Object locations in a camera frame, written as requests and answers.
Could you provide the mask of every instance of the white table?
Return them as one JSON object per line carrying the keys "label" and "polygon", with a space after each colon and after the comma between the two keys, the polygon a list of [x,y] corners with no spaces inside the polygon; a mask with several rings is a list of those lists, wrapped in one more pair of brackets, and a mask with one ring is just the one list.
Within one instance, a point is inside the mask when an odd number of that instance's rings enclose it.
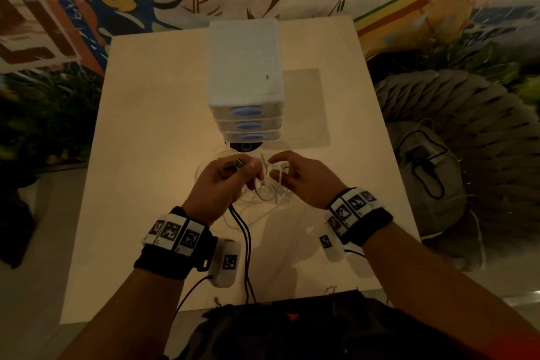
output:
{"label": "white table", "polygon": [[[156,217],[182,204],[197,167],[219,152],[221,134],[205,104],[207,36],[207,29],[196,29],[113,39],[61,323],[98,312],[131,272]],[[418,238],[352,20],[283,21],[280,36],[283,139],[259,152],[292,148],[322,160],[348,185],[369,189]],[[268,208],[238,210],[250,224]],[[380,287],[361,257],[327,260],[317,237],[322,214],[295,199],[250,226],[250,278],[259,301],[322,295],[330,286]],[[223,218],[212,232],[244,242]],[[203,282],[182,309],[212,307],[216,296],[223,304],[242,303],[243,273],[240,266],[228,289]],[[192,271],[184,291],[202,276]]]}

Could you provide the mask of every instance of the person's right hand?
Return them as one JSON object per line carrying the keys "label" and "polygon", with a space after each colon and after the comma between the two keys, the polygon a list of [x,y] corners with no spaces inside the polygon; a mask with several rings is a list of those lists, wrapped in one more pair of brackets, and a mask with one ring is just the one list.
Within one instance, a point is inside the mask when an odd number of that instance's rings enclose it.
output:
{"label": "person's right hand", "polygon": [[[288,161],[289,172],[281,174],[281,184],[307,204],[327,209],[328,204],[348,187],[326,165],[317,159],[304,158],[293,151],[283,151],[270,157],[275,164]],[[270,177],[279,182],[279,171],[270,171]]]}

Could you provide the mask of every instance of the person's left hand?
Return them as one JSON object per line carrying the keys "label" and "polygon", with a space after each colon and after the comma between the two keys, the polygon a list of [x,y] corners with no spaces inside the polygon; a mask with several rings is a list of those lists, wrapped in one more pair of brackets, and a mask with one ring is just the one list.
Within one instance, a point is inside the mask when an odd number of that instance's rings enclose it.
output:
{"label": "person's left hand", "polygon": [[[241,159],[245,165],[236,172],[224,168],[227,162],[236,159]],[[256,177],[264,179],[262,164],[256,158],[235,154],[216,159],[202,171],[182,207],[193,220],[212,225],[240,198],[244,185],[255,189]]]}

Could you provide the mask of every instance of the tiled floor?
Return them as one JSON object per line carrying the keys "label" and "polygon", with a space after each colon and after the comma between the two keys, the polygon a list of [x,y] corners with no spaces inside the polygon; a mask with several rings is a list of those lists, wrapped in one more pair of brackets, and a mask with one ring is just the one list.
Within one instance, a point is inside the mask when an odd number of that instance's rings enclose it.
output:
{"label": "tiled floor", "polygon": [[[55,172],[23,190],[39,224],[23,264],[11,270],[0,263],[1,359],[56,359],[84,327],[84,323],[58,323],[85,177],[86,169]],[[540,289],[538,263],[540,254],[529,255],[471,276],[499,296],[519,294]],[[386,302],[382,290],[367,295]],[[518,311],[540,329],[540,304],[522,306]],[[203,312],[179,313],[166,355],[179,354]]]}

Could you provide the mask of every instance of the wristband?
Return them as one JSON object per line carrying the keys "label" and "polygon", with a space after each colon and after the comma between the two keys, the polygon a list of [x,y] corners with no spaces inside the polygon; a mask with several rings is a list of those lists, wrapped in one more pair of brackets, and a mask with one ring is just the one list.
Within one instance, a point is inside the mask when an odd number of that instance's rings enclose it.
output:
{"label": "wristband", "polygon": [[133,267],[183,280],[193,268],[208,270],[217,243],[209,227],[191,220],[183,208],[175,206],[171,213],[160,216],[145,236]]}
{"label": "wristband", "polygon": [[362,247],[394,217],[368,191],[347,188],[328,204],[325,218],[341,243],[353,242]]}

